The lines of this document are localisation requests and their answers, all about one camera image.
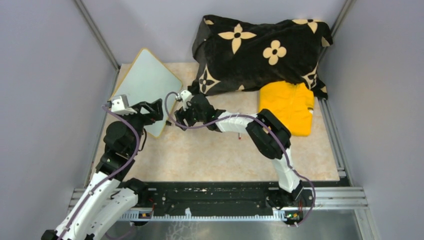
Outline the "whiteboard with yellow rim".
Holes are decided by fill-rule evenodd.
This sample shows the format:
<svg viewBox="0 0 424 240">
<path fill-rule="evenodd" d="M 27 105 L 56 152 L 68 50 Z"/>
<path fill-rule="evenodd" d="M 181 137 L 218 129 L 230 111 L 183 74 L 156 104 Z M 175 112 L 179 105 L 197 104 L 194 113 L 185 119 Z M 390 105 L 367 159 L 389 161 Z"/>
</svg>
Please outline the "whiteboard with yellow rim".
<svg viewBox="0 0 424 240">
<path fill-rule="evenodd" d="M 182 87 L 183 82 L 174 73 L 149 49 L 142 48 L 112 96 L 126 95 L 130 106 L 139 102 L 152 103 L 162 99 L 163 120 L 145 127 L 149 134 L 158 138 L 168 120 L 165 108 L 170 111 L 176 103 L 171 98 L 165 100 L 166 95 L 170 92 L 178 93 Z"/>
</svg>

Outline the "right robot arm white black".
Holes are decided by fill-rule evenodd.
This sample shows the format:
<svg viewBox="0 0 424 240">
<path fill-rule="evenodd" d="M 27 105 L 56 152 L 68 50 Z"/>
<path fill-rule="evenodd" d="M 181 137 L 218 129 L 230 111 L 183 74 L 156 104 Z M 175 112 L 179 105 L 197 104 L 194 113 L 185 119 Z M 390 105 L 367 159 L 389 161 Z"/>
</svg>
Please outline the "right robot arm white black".
<svg viewBox="0 0 424 240">
<path fill-rule="evenodd" d="M 302 181 L 291 158 L 292 134 L 270 110 L 264 108 L 254 114 L 232 113 L 214 108 L 202 94 L 193 95 L 183 90 L 173 95 L 182 104 L 174 116 L 169 117 L 176 126 L 182 130 L 207 128 L 213 132 L 248 135 L 258 151 L 272 161 L 283 203 L 295 206 L 301 200 Z"/>
</svg>

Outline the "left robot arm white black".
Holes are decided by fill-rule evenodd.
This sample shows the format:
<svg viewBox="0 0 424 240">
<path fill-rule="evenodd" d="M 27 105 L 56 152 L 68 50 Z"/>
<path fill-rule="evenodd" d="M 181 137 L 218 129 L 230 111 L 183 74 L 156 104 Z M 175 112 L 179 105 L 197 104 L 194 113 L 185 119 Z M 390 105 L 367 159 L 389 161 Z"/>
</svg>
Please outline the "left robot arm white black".
<svg viewBox="0 0 424 240">
<path fill-rule="evenodd" d="M 42 234 L 43 240 L 100 240 L 126 211 L 149 203 L 146 183 L 124 179 L 141 151 L 145 126 L 163 120 L 163 101 L 129 106 L 115 99 L 102 109 L 117 119 L 106 128 L 104 154 L 75 206 L 55 229 Z"/>
</svg>

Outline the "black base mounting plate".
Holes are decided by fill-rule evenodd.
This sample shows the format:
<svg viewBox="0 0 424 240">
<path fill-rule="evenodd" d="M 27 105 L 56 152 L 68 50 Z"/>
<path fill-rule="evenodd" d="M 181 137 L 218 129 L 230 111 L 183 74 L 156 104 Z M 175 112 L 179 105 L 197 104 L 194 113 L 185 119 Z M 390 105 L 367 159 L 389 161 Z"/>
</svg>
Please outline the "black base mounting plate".
<svg viewBox="0 0 424 240">
<path fill-rule="evenodd" d="M 137 208 L 152 208 L 153 216 L 194 217 L 267 216 L 273 209 L 309 207 L 310 184 L 303 182 L 297 201 L 284 196 L 275 181 L 147 182 Z"/>
</svg>

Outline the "black blanket with beige flowers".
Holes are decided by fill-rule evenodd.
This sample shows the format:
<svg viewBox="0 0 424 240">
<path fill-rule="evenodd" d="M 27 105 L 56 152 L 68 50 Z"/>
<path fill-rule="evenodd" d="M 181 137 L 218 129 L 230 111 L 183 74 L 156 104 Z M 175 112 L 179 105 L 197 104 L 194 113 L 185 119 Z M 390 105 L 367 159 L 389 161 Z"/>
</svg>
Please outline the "black blanket with beige flowers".
<svg viewBox="0 0 424 240">
<path fill-rule="evenodd" d="M 258 91 L 283 81 L 302 85 L 315 97 L 327 99 L 318 66 L 321 50 L 332 44 L 331 29 L 321 20 L 252 24 L 205 15 L 192 45 L 198 71 L 188 90 L 214 96 Z"/>
</svg>

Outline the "folded yellow garment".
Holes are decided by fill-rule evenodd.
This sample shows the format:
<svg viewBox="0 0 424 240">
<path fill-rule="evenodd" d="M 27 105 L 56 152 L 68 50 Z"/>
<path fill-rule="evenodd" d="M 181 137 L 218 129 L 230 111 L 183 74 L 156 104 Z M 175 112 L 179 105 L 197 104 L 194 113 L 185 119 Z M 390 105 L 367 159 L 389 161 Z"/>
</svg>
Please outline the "folded yellow garment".
<svg viewBox="0 0 424 240">
<path fill-rule="evenodd" d="M 293 136 L 311 134 L 314 105 L 314 94 L 303 83 L 277 81 L 259 90 L 258 110 L 271 111 Z"/>
</svg>

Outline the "aluminium corner post left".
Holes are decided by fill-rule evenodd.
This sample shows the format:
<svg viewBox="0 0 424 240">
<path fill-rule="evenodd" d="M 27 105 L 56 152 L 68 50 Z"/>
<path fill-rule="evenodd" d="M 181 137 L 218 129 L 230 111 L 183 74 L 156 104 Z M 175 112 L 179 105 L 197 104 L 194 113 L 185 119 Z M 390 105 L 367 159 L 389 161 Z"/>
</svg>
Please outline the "aluminium corner post left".
<svg viewBox="0 0 424 240">
<path fill-rule="evenodd" d="M 116 71 L 120 70 L 120 64 L 116 60 L 114 54 L 112 53 L 112 50 L 110 49 L 109 45 L 107 44 L 105 38 L 103 37 L 100 29 L 98 28 L 97 24 L 95 23 L 94 19 L 92 18 L 89 10 L 87 9 L 85 3 L 82 0 L 73 0 L 72 1 L 75 5 L 75 7 L 78 9 L 80 14 L 82 15 L 82 18 L 84 19 L 87 27 L 93 34 L 94 38 L 96 39 L 98 45 L 100 46 L 101 50 L 103 51 L 104 55 L 108 59 L 108 61 L 111 63 L 113 68 Z"/>
</svg>

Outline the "aluminium corner post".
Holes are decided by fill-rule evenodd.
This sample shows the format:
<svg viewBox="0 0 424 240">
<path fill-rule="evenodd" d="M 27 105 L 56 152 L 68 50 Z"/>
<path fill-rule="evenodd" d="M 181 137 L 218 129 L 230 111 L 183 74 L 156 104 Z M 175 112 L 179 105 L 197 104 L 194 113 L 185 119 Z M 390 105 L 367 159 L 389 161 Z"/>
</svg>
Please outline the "aluminium corner post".
<svg viewBox="0 0 424 240">
<path fill-rule="evenodd" d="M 103 51 L 104 55 L 108 59 L 108 61 L 111 63 L 113 68 L 116 71 L 120 70 L 120 64 L 116 60 L 114 54 L 112 53 L 112 50 L 110 49 L 109 45 L 107 44 L 105 38 L 103 37 L 100 29 L 98 28 L 97 24 L 95 23 L 94 19 L 92 18 L 89 10 L 87 9 L 85 3 L 82 0 L 73 0 L 72 1 L 75 5 L 75 7 L 78 9 L 80 14 L 82 15 L 82 18 L 84 19 L 87 27 L 93 34 L 94 38 L 96 39 L 98 45 L 100 46 L 101 50 Z"/>
<path fill-rule="evenodd" d="M 336 34 L 339 30 L 339 28 L 342 26 L 343 21 L 346 19 L 347 15 L 349 14 L 351 8 L 356 3 L 356 0 L 345 0 L 343 3 L 343 6 L 337 15 L 334 24 L 331 27 L 331 37 L 333 40 L 335 40 Z"/>
</svg>

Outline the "aluminium side rail right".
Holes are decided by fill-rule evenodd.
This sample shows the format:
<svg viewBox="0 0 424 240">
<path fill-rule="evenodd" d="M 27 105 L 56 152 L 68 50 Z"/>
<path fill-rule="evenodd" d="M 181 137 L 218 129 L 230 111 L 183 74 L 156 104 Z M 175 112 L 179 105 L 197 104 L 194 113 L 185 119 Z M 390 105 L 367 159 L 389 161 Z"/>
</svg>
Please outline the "aluminium side rail right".
<svg viewBox="0 0 424 240">
<path fill-rule="evenodd" d="M 339 185 L 343 187 L 352 187 L 353 183 L 351 181 L 349 166 L 346 161 L 346 154 L 344 152 L 344 148 L 338 133 L 336 122 L 331 112 L 330 103 L 328 100 L 325 99 L 320 99 L 318 103 L 327 131 L 337 172 L 340 178 Z"/>
</svg>

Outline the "aluminium frame rail front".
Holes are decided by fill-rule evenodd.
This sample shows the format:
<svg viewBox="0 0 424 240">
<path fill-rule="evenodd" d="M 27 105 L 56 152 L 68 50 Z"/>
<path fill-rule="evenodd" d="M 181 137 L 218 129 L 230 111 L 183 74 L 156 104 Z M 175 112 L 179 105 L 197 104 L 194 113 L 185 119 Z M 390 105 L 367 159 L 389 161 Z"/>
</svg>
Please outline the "aluminium frame rail front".
<svg viewBox="0 0 424 240">
<path fill-rule="evenodd" d="M 133 207 L 126 211 L 119 220 L 131 222 L 148 221 L 289 221 L 298 222 L 312 210 L 354 210 L 366 209 L 368 201 L 361 187 L 336 186 L 336 187 L 310 187 L 312 193 L 311 206 L 283 207 L 273 209 L 271 215 L 265 216 L 193 216 L 189 208 L 184 215 L 179 216 L 154 216 L 153 208 Z"/>
</svg>

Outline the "aluminium corner post right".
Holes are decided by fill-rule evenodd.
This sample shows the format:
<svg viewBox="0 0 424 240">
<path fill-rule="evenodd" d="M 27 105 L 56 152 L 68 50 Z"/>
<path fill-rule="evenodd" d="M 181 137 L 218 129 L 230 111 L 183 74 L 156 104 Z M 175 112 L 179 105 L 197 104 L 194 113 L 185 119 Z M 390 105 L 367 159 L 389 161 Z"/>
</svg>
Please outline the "aluminium corner post right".
<svg viewBox="0 0 424 240">
<path fill-rule="evenodd" d="M 343 21 L 346 19 L 347 15 L 349 14 L 351 8 L 356 3 L 356 0 L 345 0 L 343 3 L 343 6 L 337 15 L 334 24 L 331 27 L 331 37 L 333 40 L 335 40 L 336 34 L 339 30 L 339 28 L 342 26 Z"/>
</svg>

